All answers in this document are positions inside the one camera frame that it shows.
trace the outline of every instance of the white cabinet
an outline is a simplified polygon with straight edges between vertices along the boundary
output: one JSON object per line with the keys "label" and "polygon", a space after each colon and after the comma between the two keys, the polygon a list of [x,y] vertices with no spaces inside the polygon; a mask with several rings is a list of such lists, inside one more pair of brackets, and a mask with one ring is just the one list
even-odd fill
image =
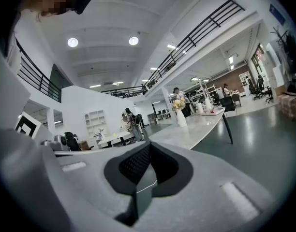
{"label": "white cabinet", "polygon": [[108,127],[103,110],[86,113],[85,121],[89,138],[92,138],[95,134],[98,134],[100,132],[99,128],[103,128],[103,133],[108,134]]}

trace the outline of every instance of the white countertop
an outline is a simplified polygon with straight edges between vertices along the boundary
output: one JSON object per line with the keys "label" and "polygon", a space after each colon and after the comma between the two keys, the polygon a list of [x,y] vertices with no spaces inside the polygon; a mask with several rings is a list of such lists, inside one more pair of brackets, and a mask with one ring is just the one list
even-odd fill
{"label": "white countertop", "polygon": [[191,115],[186,118],[187,126],[173,124],[149,137],[151,141],[192,149],[217,125],[224,111],[215,116]]}
{"label": "white countertop", "polygon": [[124,136],[127,136],[129,135],[130,133],[127,132],[127,131],[122,131],[122,132],[119,132],[119,133],[116,133],[116,136],[109,136],[109,137],[105,137],[103,138],[102,141],[99,141],[98,145],[101,145],[101,144],[104,144],[104,143],[107,143],[107,142],[110,142],[110,141],[113,141],[115,139],[118,139],[120,137],[124,137]]}

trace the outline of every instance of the balcony railing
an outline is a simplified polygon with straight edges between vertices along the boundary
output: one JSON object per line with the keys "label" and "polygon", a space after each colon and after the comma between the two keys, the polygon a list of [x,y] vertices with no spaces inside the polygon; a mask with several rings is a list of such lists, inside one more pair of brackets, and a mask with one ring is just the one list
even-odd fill
{"label": "balcony railing", "polygon": [[145,88],[139,87],[126,87],[126,88],[116,88],[112,90],[102,91],[101,93],[116,96],[119,98],[128,98],[137,95],[142,95],[145,93]]}
{"label": "balcony railing", "polygon": [[17,45],[21,53],[21,66],[18,76],[43,94],[61,103],[61,89],[54,85],[29,58],[18,40]]}
{"label": "balcony railing", "polygon": [[166,59],[159,65],[157,70],[151,75],[149,81],[145,83],[147,90],[152,88],[160,78],[162,78],[171,68],[173,68],[187,52],[196,47],[204,37],[212,31],[220,28],[225,22],[240,11],[245,9],[234,0],[228,0],[218,9],[206,17],[195,29],[191,31],[174,49]]}

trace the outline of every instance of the recessed ceiling light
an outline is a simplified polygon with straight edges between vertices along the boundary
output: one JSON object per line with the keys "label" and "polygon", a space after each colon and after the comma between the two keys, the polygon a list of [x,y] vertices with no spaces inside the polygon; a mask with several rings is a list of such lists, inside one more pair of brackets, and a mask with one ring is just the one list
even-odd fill
{"label": "recessed ceiling light", "polygon": [[173,45],[171,45],[171,44],[168,44],[167,47],[168,47],[168,48],[172,48],[172,49],[177,49],[177,50],[179,49],[178,47],[173,46]]}
{"label": "recessed ceiling light", "polygon": [[138,43],[138,38],[137,37],[132,37],[130,40],[129,40],[129,44],[130,45],[136,45]]}
{"label": "recessed ceiling light", "polygon": [[98,85],[93,85],[93,86],[90,86],[90,88],[93,88],[93,87],[100,87],[101,85],[98,84]]}
{"label": "recessed ceiling light", "polygon": [[78,46],[78,39],[76,39],[76,38],[70,38],[70,39],[67,41],[67,44],[68,44],[70,47],[76,47],[76,46]]}

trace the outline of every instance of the white ceiling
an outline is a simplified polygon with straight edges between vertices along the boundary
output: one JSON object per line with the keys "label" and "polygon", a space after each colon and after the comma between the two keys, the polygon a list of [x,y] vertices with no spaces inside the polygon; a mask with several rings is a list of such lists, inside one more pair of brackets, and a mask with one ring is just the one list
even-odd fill
{"label": "white ceiling", "polygon": [[[119,81],[125,82],[120,87],[129,87],[151,29],[176,1],[92,0],[82,15],[66,13],[41,24],[52,50],[69,60],[84,87]],[[133,36],[139,38],[136,46],[129,45]],[[71,37],[79,40],[78,47],[66,44]]]}
{"label": "white ceiling", "polygon": [[218,49],[198,60],[182,74],[166,84],[169,93],[172,93],[175,87],[178,87],[181,90],[191,87],[196,83],[191,81],[194,77],[211,79],[221,73],[230,71],[231,64],[228,58],[235,53],[238,54],[238,57],[236,54],[233,56],[234,70],[235,66],[241,66],[251,51],[253,38],[256,37],[257,31],[258,26],[245,30],[220,45]]}

